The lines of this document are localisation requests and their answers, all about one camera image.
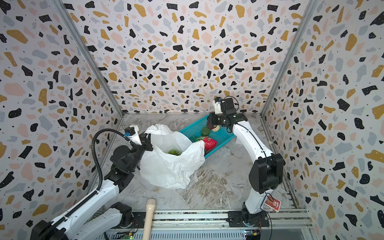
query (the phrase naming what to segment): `terrazzo wallpaper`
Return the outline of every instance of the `terrazzo wallpaper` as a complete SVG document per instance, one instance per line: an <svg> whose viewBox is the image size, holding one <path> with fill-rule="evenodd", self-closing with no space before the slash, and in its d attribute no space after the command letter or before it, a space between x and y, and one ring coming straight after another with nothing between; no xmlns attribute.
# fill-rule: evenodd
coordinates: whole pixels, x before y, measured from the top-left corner
<svg viewBox="0 0 384 240"><path fill-rule="evenodd" d="M0 8L0 239L26 240L86 195L117 114L50 2Z"/></svg>
<svg viewBox="0 0 384 240"><path fill-rule="evenodd" d="M384 239L383 24L383 1L319 1L266 116L319 239Z"/></svg>
<svg viewBox="0 0 384 240"><path fill-rule="evenodd" d="M305 0L65 0L124 112L212 111L215 96L258 112Z"/></svg>

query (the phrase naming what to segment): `red card box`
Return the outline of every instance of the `red card box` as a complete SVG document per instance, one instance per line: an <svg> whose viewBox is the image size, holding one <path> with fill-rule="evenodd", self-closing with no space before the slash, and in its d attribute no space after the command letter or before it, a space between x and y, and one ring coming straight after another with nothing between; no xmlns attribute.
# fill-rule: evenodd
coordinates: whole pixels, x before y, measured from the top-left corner
<svg viewBox="0 0 384 240"><path fill-rule="evenodd" d="M276 199L276 198L273 198L273 202L268 198L266 201L265 201L265 204L271 208L273 211L275 212L279 212L280 210L280 206L281 206L281 201Z"/></svg>

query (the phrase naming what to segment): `blue plastic basket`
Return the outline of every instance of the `blue plastic basket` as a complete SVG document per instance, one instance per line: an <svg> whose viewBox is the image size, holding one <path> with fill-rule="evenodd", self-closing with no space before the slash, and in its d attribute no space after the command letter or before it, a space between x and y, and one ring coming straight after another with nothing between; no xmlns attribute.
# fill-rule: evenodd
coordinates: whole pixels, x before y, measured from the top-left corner
<svg viewBox="0 0 384 240"><path fill-rule="evenodd" d="M201 130L207 126L207 116L197 120L193 124L189 125L186 128L183 128L181 131L182 134L187 136L187 138L191 139L193 142L194 137L200 137L201 136ZM217 145L214 149L209 151L207 154L204 155L204 157L208 157L212 153L214 153L216 150L224 146L227 142L229 142L232 138L235 137L233 133L228 133L227 128L225 127L220 127L220 130L217 132L211 131L209 133L209 137L212 138L213 140L217 141Z"/></svg>

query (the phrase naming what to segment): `marble floor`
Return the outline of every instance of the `marble floor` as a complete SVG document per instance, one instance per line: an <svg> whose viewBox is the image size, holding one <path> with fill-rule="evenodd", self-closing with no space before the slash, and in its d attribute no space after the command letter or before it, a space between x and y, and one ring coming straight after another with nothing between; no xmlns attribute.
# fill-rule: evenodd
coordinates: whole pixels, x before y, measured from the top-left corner
<svg viewBox="0 0 384 240"><path fill-rule="evenodd" d="M131 124L139 126L139 133L156 123L167 125L172 131L178 131L203 118L203 114L127 114L124 116L120 131ZM256 115L247 115L252 129L266 146L269 146L260 119ZM107 160L102 166L103 175L110 170L109 160L113 150L126 145L126 141L117 137ZM130 184L115 198L104 205L109 208L115 202L122 202L135 210L144 210L150 198L156 200L158 210L181 209L240 209L247 199L251 186L248 174L252 167L251 159L242 144L233 138L229 143L205 159L205 163L190 177L186 189L165 189L149 184L140 177L139 171ZM281 208L294 208L291 195L283 184L274 191L273 196L281 200Z"/></svg>

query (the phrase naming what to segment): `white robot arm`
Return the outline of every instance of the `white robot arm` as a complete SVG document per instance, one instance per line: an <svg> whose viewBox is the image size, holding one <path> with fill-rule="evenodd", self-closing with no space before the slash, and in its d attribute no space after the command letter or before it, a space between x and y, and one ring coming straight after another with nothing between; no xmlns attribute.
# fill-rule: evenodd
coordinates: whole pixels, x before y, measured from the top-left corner
<svg viewBox="0 0 384 240"><path fill-rule="evenodd" d="M280 154L268 149L252 130L243 113L237 113L233 98L214 99L215 112L210 113L207 126L221 125L230 129L243 143L253 162L249 173L252 186L248 199L243 204L242 220L246 225L255 224L263 215L261 206L267 194L283 181L284 160Z"/></svg>
<svg viewBox="0 0 384 240"><path fill-rule="evenodd" d="M114 129L102 129L92 139L92 156L99 174L99 185L81 201L52 221L44 220L32 228L31 240L93 240L103 232L117 225L127 227L133 223L132 208L117 202L105 213L87 222L107 201L123 191L134 176L135 169L145 151L152 151L150 139L139 137L138 127L131 125L122 134ZM108 174L103 175L95 153L97 136L111 131L125 138L131 145L117 147Z"/></svg>

